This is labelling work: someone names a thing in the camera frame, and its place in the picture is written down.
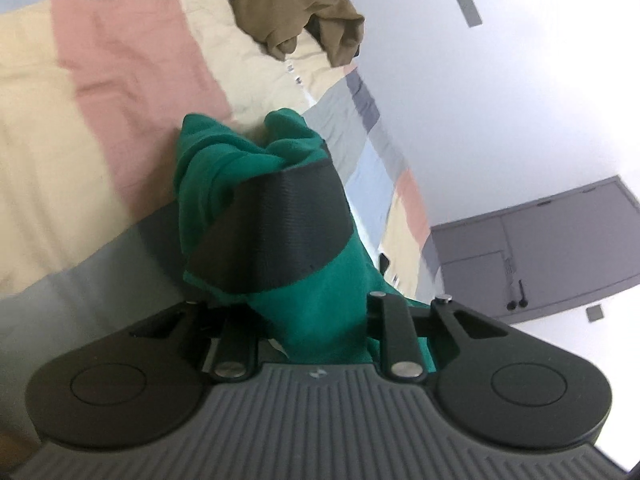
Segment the green hoodie with white drawstrings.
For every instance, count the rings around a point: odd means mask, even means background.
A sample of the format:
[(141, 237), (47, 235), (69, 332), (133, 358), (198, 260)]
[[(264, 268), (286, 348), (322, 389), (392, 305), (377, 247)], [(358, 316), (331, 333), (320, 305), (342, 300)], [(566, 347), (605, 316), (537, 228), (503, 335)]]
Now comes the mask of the green hoodie with white drawstrings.
[(265, 144), (190, 114), (174, 185), (187, 283), (247, 304), (296, 364), (375, 362), (370, 292), (391, 292), (360, 240), (326, 142), (288, 108)]

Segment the grey wardrobe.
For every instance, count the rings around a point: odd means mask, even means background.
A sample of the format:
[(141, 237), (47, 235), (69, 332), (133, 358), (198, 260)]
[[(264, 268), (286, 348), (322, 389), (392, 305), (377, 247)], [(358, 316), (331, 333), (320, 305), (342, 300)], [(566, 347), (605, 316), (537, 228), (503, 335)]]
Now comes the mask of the grey wardrobe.
[(618, 177), (432, 231), (446, 294), (519, 323), (639, 283), (639, 201)]

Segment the patchwork pastel bedsheet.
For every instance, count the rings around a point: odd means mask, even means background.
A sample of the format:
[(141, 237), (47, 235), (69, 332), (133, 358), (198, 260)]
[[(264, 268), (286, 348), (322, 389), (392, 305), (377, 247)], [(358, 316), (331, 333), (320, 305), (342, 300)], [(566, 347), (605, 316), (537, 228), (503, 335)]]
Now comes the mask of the patchwork pastel bedsheet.
[(369, 89), (308, 34), (280, 62), (228, 0), (1, 0), (1, 430), (35, 430), (45, 362), (186, 294), (172, 174), (183, 117), (260, 136), (292, 108), (329, 145), (360, 237), (421, 301), (442, 290), (423, 200)]

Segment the brown garment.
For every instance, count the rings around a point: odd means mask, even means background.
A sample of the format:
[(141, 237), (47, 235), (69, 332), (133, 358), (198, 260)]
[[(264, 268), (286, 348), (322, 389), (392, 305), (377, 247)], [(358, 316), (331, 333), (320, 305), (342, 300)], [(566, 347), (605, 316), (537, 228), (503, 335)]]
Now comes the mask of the brown garment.
[(279, 61), (307, 26), (333, 67), (350, 64), (363, 40), (364, 17), (350, 0), (232, 0), (232, 9), (239, 28)]

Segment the small grey wall plate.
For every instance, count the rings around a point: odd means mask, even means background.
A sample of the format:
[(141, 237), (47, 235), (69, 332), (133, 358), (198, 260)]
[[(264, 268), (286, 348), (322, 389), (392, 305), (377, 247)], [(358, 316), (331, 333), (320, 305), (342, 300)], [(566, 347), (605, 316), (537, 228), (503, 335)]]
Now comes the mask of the small grey wall plate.
[(594, 323), (604, 318), (602, 306), (600, 304), (594, 304), (586, 309), (586, 315), (589, 323)]

